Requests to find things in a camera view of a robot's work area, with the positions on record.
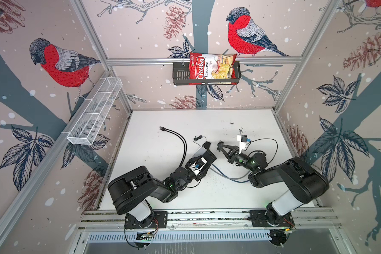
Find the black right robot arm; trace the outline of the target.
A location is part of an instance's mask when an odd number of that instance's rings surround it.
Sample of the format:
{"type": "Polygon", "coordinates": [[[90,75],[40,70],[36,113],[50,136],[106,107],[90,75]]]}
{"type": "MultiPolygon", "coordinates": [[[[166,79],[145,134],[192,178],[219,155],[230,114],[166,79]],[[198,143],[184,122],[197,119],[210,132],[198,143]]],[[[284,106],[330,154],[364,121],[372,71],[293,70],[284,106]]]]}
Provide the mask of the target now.
{"type": "Polygon", "coordinates": [[[278,199],[270,202],[265,211],[250,212],[254,226],[262,226],[264,223],[270,226],[281,226],[282,223],[294,226],[290,218],[291,212],[319,198],[329,189],[328,181],[298,157],[269,168],[263,151],[256,150],[246,155],[238,146],[226,145],[221,140],[217,150],[224,154],[230,164],[249,170],[248,182],[253,187],[264,188],[284,183],[288,188],[278,199]]]}

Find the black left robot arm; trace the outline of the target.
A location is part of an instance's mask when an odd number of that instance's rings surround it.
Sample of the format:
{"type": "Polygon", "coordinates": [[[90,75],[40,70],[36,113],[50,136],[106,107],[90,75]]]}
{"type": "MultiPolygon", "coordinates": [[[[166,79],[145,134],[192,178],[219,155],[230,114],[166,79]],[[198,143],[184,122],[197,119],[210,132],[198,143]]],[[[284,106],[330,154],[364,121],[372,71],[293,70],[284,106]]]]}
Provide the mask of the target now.
{"type": "Polygon", "coordinates": [[[178,167],[164,181],[140,166],[108,184],[108,191],[118,215],[125,215],[128,229],[165,228],[167,212],[155,212],[147,201],[153,197],[169,203],[192,181],[203,179],[217,157],[201,147],[184,167],[178,167]]]}

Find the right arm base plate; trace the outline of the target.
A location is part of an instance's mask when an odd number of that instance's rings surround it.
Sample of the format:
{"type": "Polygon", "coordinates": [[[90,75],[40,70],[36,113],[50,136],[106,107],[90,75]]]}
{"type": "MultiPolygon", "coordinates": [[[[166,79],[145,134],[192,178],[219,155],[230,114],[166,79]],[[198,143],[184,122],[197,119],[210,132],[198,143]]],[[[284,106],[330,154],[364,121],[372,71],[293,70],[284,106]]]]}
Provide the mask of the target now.
{"type": "Polygon", "coordinates": [[[286,215],[278,215],[274,211],[267,210],[251,210],[247,220],[252,222],[253,227],[295,227],[291,212],[286,215]]]}

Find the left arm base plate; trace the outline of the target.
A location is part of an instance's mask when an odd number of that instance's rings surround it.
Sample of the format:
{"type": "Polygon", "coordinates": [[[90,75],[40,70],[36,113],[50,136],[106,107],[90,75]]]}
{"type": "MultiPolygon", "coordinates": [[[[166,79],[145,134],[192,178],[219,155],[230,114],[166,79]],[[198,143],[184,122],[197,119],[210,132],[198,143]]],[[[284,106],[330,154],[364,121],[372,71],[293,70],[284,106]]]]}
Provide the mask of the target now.
{"type": "Polygon", "coordinates": [[[126,216],[125,229],[165,229],[167,226],[167,211],[154,211],[144,220],[139,221],[130,213],[126,216]]]}

